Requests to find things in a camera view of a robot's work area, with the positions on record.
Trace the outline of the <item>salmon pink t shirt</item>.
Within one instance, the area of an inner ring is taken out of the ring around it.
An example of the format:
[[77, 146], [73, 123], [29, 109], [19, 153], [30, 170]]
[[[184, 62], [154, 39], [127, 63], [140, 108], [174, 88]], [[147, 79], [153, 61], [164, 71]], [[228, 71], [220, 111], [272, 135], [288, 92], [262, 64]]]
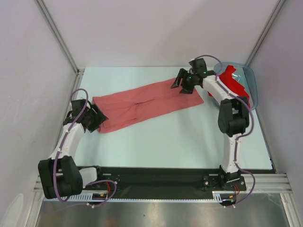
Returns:
[[114, 132], [151, 118], [169, 114], [204, 103], [196, 90], [181, 94], [171, 88], [174, 79], [148, 84], [142, 87], [92, 98], [107, 117], [98, 131]]

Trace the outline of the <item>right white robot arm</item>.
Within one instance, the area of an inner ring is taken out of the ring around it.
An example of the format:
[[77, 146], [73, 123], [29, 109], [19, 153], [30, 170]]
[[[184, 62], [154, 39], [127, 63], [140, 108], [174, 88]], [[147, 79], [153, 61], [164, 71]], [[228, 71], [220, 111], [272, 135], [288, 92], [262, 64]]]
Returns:
[[218, 127], [224, 138], [224, 152], [218, 184], [229, 190], [240, 179], [241, 168], [237, 160], [240, 143], [243, 137], [252, 133], [254, 119], [247, 97], [233, 92], [217, 73], [208, 70], [204, 57], [192, 59], [188, 70], [181, 68], [171, 88], [181, 86], [181, 94], [192, 94], [195, 86], [200, 86], [220, 104]]

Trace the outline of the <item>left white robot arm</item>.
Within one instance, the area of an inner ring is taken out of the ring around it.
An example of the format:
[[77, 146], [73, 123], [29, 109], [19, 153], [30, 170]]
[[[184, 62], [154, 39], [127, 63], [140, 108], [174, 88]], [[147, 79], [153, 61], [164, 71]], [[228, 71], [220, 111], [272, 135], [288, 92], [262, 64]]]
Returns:
[[72, 110], [63, 121], [63, 132], [48, 159], [38, 163], [39, 176], [47, 199], [81, 194], [89, 184], [94, 189], [105, 183], [98, 166], [78, 167], [73, 158], [86, 131], [93, 132], [108, 118], [97, 105], [79, 99], [71, 101]]

